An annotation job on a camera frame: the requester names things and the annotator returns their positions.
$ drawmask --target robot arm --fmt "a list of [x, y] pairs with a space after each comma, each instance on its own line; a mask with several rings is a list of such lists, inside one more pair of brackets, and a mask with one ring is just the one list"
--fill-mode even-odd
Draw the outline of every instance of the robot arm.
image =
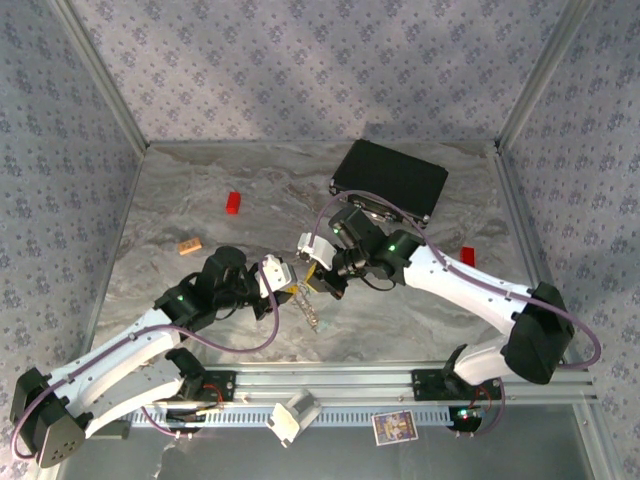
[[[443, 381], [449, 389], [464, 389], [513, 373], [533, 383], [549, 383], [574, 329], [567, 320], [522, 298], [535, 298], [565, 310], [557, 289], [541, 283], [532, 290], [440, 253], [443, 266], [422, 238], [405, 230], [386, 235], [356, 207], [344, 208], [329, 225], [346, 248], [334, 247], [319, 237], [310, 246], [311, 234], [303, 234], [298, 244], [301, 258], [317, 262], [308, 280], [314, 290], [341, 299], [349, 280], [371, 273], [445, 298], [500, 332], [493, 340], [475, 346], [461, 345], [454, 351], [443, 371]], [[450, 267], [466, 274], [467, 279], [454, 275]], [[480, 283], [508, 293], [492, 293]]]
[[[272, 255], [263, 260], [262, 274], [257, 264], [247, 269], [245, 263], [240, 250], [218, 248], [201, 272], [168, 289], [124, 332], [50, 375], [32, 368], [20, 376], [10, 420], [38, 464], [56, 465], [107, 423], [153, 401], [178, 396], [217, 403], [219, 397], [205, 388], [215, 384], [217, 374], [174, 347], [185, 334], [218, 320], [222, 309], [251, 306], [262, 319], [272, 308], [263, 274], [270, 287], [295, 282], [293, 269]], [[290, 296], [275, 292], [276, 304]]]

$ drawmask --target red block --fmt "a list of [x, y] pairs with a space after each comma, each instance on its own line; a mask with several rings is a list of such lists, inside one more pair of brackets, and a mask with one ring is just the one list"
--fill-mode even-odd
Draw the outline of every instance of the red block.
[[227, 199], [227, 213], [229, 215], [237, 215], [240, 210], [241, 196], [239, 192], [231, 192]]
[[465, 265], [476, 268], [476, 251], [472, 247], [462, 247], [460, 249], [460, 261]]

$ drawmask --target wooden block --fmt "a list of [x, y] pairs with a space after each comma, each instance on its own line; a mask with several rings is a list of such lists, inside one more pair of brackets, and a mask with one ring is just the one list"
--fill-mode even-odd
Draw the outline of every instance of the wooden block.
[[178, 252], [180, 252], [180, 255], [186, 255], [187, 253], [195, 252], [201, 248], [202, 243], [200, 243], [200, 239], [198, 237], [178, 244]]

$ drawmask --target floor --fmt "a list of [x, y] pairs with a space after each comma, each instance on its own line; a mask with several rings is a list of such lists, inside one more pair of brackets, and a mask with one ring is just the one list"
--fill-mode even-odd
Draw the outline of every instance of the floor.
[[[476, 248], [478, 268], [526, 283], [524, 268], [498, 204], [489, 143], [387, 144], [447, 168], [450, 175], [427, 227], [447, 254]], [[220, 245], [241, 248], [250, 263], [266, 253], [282, 256], [301, 276], [298, 237], [309, 231], [330, 199], [328, 182], [350, 143], [156, 145], [149, 149], [129, 212], [95, 345], [130, 325], [185, 275], [199, 271]], [[225, 212], [227, 195], [242, 194], [240, 214]], [[325, 233], [329, 233], [326, 223]], [[204, 248], [180, 256], [179, 242], [198, 236]], [[388, 293], [353, 283], [345, 298], [310, 298], [320, 317], [314, 333], [294, 305], [282, 308], [280, 333], [266, 350], [232, 355], [191, 350], [204, 363], [238, 361], [443, 360], [461, 343], [493, 337], [478, 317], [409, 287]], [[200, 333], [233, 347], [258, 345], [272, 317], [257, 323], [246, 309]]]
[[178, 441], [136, 428], [124, 441], [90, 439], [82, 454], [63, 464], [58, 478], [593, 478], [571, 407], [510, 407], [503, 422], [482, 440], [457, 439], [441, 427], [420, 427], [417, 441], [383, 447], [376, 447], [371, 428], [312, 427], [288, 449], [266, 428], [210, 429], [193, 440]]

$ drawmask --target cable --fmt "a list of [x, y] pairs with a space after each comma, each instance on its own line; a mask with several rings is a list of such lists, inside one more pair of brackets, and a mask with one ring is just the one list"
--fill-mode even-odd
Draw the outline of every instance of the cable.
[[226, 320], [227, 318], [229, 318], [231, 315], [233, 315], [234, 313], [236, 313], [236, 310], [238, 309], [237, 306], [233, 307], [231, 309], [231, 311], [229, 313], [227, 313], [224, 317], [215, 317], [216, 321], [221, 321], [221, 320]]
[[378, 292], [390, 292], [391, 290], [393, 290], [396, 287], [396, 282], [394, 280], [391, 280], [391, 287], [389, 288], [380, 288], [380, 287], [376, 287], [373, 283], [371, 283], [369, 280], [367, 280], [366, 278], [364, 278], [364, 275], [358, 275], [358, 278], [360, 280], [362, 280], [364, 282], [365, 285], [367, 285], [369, 288], [372, 288]]
[[140, 410], [142, 410], [142, 414], [144, 415], [144, 418], [147, 419], [147, 422], [149, 422], [153, 428], [158, 430], [163, 435], [168, 435], [169, 437], [173, 437], [173, 438], [176, 437], [175, 432], [172, 432], [171, 430], [164, 428], [158, 422], [156, 422], [153, 418], [151, 418], [151, 415], [149, 415], [149, 412], [147, 412], [147, 409], [145, 407], [140, 407]]
[[273, 291], [271, 290], [271, 286], [269, 285], [269, 281], [267, 280], [267, 276], [264, 273], [264, 269], [262, 267], [262, 261], [258, 262], [258, 272], [260, 273], [260, 277], [262, 277], [262, 281], [264, 282], [264, 285], [265, 285], [265, 287], [267, 289], [267, 294], [268, 294], [268, 297], [269, 297], [269, 303], [271, 304], [271, 308], [273, 309], [273, 331], [271, 332], [271, 335], [269, 336], [269, 338], [267, 338], [267, 340], [264, 341], [264, 343], [262, 343], [261, 345], [258, 345], [257, 347], [253, 347], [253, 348], [239, 348], [239, 349], [236, 349], [236, 348], [229, 348], [229, 347], [225, 347], [224, 345], [219, 345], [217, 343], [214, 343], [214, 342], [212, 342], [210, 340], [207, 340], [204, 337], [201, 337], [200, 335], [198, 335], [196, 333], [193, 333], [190, 330], [187, 330], [186, 328], [178, 327], [177, 325], [152, 325], [150, 327], [142, 328], [142, 329], [138, 330], [137, 332], [134, 332], [134, 333], [130, 334], [129, 336], [120, 339], [119, 341], [117, 341], [116, 343], [111, 345], [109, 348], [107, 348], [104, 352], [101, 352], [100, 354], [96, 355], [94, 358], [92, 358], [91, 360], [87, 361], [87, 363], [85, 363], [84, 365], [81, 365], [76, 370], [74, 370], [73, 372], [68, 374], [65, 378], [63, 378], [61, 380], [58, 380], [53, 385], [50, 385], [49, 387], [45, 388], [34, 399], [34, 401], [31, 402], [29, 404], [29, 406], [25, 409], [24, 413], [20, 417], [20, 420], [18, 420], [18, 422], [16, 424], [16, 428], [13, 430], [13, 433], [11, 434], [10, 446], [11, 446], [11, 453], [13, 454], [13, 456], [18, 460], [30, 460], [32, 458], [35, 458], [35, 455], [33, 455], [33, 454], [25, 455], [25, 454], [20, 453], [18, 451], [18, 436], [20, 434], [20, 431], [24, 427], [24, 424], [26, 423], [27, 419], [31, 416], [33, 411], [43, 402], [43, 400], [47, 396], [49, 396], [56, 389], [60, 388], [64, 384], [66, 384], [68, 382], [73, 382], [76, 377], [78, 377], [79, 375], [82, 375], [89, 368], [93, 367], [95, 364], [97, 364], [98, 362], [100, 362], [104, 358], [106, 358], [109, 355], [111, 355], [113, 352], [118, 350], [120, 347], [126, 345], [129, 342], [134, 342], [136, 339], [138, 339], [142, 335], [145, 335], [145, 334], [150, 333], [150, 332], [155, 332], [155, 331], [158, 331], [158, 330], [174, 331], [174, 332], [181, 333], [182, 335], [184, 335], [186, 337], [192, 338], [195, 341], [201, 343], [202, 345], [204, 345], [206, 347], [215, 348], [217, 350], [221, 350], [221, 351], [227, 352], [227, 353], [255, 353], [255, 352], [259, 352], [260, 350], [264, 350], [269, 345], [271, 345], [273, 343], [273, 341], [275, 340], [276, 336], [278, 335], [278, 330], [280, 328], [280, 312], [278, 311], [278, 302], [276, 301], [276, 297], [273, 294]]
[[504, 415], [504, 410], [507, 406], [507, 397], [504, 394], [504, 382], [502, 381], [501, 378], [498, 378], [498, 382], [500, 382], [500, 410], [498, 410], [498, 414], [494, 417], [491, 424], [487, 428], [483, 428], [479, 432], [474, 433], [473, 434], [474, 437], [477, 437], [480, 435], [486, 435], [488, 433], [493, 432], [498, 426], [498, 424], [500, 423], [500, 421], [502, 420], [502, 416]]
[[324, 217], [324, 215], [327, 212], [328, 208], [331, 205], [333, 205], [335, 202], [339, 201], [342, 198], [348, 197], [349, 195], [360, 195], [360, 196], [371, 198], [371, 199], [373, 199], [373, 200], [375, 200], [377, 202], [382, 203], [383, 205], [386, 205], [389, 208], [394, 209], [396, 212], [398, 212], [400, 215], [402, 215], [402, 217], [405, 220], [407, 220], [411, 224], [411, 226], [413, 226], [413, 228], [416, 229], [418, 234], [425, 241], [427, 247], [431, 250], [433, 255], [436, 257], [436, 260], [440, 263], [440, 265], [442, 265], [443, 267], [447, 268], [451, 273], [456, 275], [458, 278], [461, 278], [462, 280], [465, 280], [468, 283], [470, 283], [472, 285], [475, 285], [476, 287], [482, 288], [483, 290], [486, 290], [486, 291], [491, 292], [491, 293], [495, 293], [496, 295], [501, 295], [501, 296], [505, 296], [505, 297], [508, 296], [509, 298], [513, 298], [513, 299], [519, 300], [521, 302], [530, 303], [530, 304], [535, 305], [537, 307], [544, 308], [545, 310], [548, 310], [548, 311], [550, 311], [552, 313], [555, 313], [556, 315], [568, 320], [574, 326], [576, 326], [580, 330], [582, 330], [589, 337], [589, 339], [593, 342], [593, 346], [594, 346], [593, 356], [589, 360], [586, 360], [584, 362], [571, 363], [571, 364], [560, 364], [560, 365], [558, 365], [558, 368], [564, 368], [564, 369], [569, 369], [569, 370], [582, 370], [584, 368], [590, 367], [591, 365], [593, 365], [594, 363], [596, 363], [600, 359], [600, 355], [602, 354], [602, 345], [600, 344], [600, 341], [598, 340], [598, 337], [593, 332], [593, 330], [591, 330], [584, 322], [582, 322], [581, 320], [579, 320], [578, 318], [576, 318], [574, 315], [570, 314], [569, 312], [566, 312], [566, 311], [564, 311], [564, 310], [562, 310], [562, 309], [560, 309], [560, 308], [558, 308], [558, 307], [556, 307], [554, 305], [551, 305], [551, 304], [549, 304], [547, 302], [543, 302], [541, 300], [538, 300], [537, 298], [531, 298], [531, 297], [527, 297], [525, 295], [520, 295], [519, 293], [509, 292], [508, 290], [505, 290], [505, 289], [500, 288], [500, 287], [496, 287], [496, 286], [488, 284], [488, 283], [486, 283], [486, 282], [484, 282], [482, 280], [474, 278], [473, 276], [463, 272], [462, 270], [459, 270], [454, 265], [447, 264], [447, 262], [444, 259], [444, 256], [443, 256], [442, 252], [440, 252], [440, 250], [438, 250], [438, 248], [435, 246], [435, 244], [429, 239], [427, 234], [418, 226], [418, 224], [413, 220], [413, 218], [411, 218], [409, 215], [407, 215], [402, 209], [396, 207], [393, 203], [389, 202], [388, 200], [385, 200], [384, 198], [380, 197], [379, 195], [375, 195], [373, 193], [365, 192], [363, 190], [346, 190], [346, 191], [341, 192], [341, 193], [337, 194], [336, 196], [334, 196], [324, 207], [322, 207], [322, 210], [320, 210], [320, 213], [318, 214], [318, 218], [316, 219], [316, 223], [315, 223], [315, 225], [313, 227], [313, 231], [311, 232], [311, 238], [309, 239], [309, 246], [310, 247], [313, 247], [313, 242], [314, 242], [314, 240], [316, 238], [316, 235], [318, 233], [318, 229], [320, 228], [320, 222], [322, 221], [322, 218]]

